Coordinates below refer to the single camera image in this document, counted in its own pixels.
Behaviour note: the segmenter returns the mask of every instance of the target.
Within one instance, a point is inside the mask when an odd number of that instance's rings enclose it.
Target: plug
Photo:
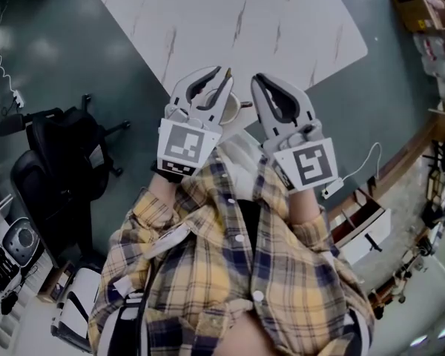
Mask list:
[[[16,106],[20,109],[24,107],[23,96],[20,94],[20,91],[15,90],[13,93],[13,99],[15,100]]]
[[[344,186],[343,180],[340,177],[338,177],[321,191],[321,196],[326,200],[335,192],[340,190],[343,186]]]

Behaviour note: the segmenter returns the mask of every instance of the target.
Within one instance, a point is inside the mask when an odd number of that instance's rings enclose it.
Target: person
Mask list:
[[[289,195],[243,135],[196,176],[155,174],[142,189],[110,239],[89,318],[95,354],[134,352],[133,325],[110,318],[126,317],[135,291],[141,355],[367,355],[372,342],[371,306],[314,191]]]

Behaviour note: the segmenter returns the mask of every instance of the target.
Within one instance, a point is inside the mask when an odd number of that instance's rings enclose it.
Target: concrete floor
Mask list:
[[[434,79],[423,74],[412,36],[390,0],[343,0],[369,49],[359,62],[308,91],[326,136],[334,140],[340,175],[356,169],[372,143],[383,145],[387,162],[428,120],[437,104]],[[0,0],[3,9],[5,0]],[[151,177],[157,127],[168,95],[100,0],[10,0],[0,28],[5,70],[25,100],[25,113],[78,105],[93,94],[91,112],[104,126],[123,119],[132,128],[110,139],[111,155],[125,169],[111,177],[93,202],[93,241],[105,254],[141,186]],[[1,77],[0,104],[11,103]],[[262,139],[261,130],[250,132]],[[8,175],[27,150],[24,133],[0,139],[0,171]],[[330,208],[375,172],[376,157],[327,202]]]

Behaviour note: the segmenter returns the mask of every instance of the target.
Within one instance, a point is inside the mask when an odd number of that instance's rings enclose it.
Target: cup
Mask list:
[[[205,97],[205,105],[208,105],[210,99],[213,97],[216,91],[217,90],[211,90],[207,93]],[[235,94],[230,93],[225,104],[224,112],[222,112],[220,125],[226,125],[233,122],[239,114],[239,111],[242,108],[248,107],[252,107],[252,102],[241,102]]]

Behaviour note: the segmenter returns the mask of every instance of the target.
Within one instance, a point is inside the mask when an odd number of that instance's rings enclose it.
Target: black office chair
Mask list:
[[[0,123],[0,135],[26,130],[30,150],[11,171],[17,197],[57,267],[62,252],[78,244],[82,254],[92,252],[90,202],[102,196],[109,172],[117,177],[105,137],[130,127],[129,121],[105,130],[82,109],[55,108],[31,115],[12,115]]]

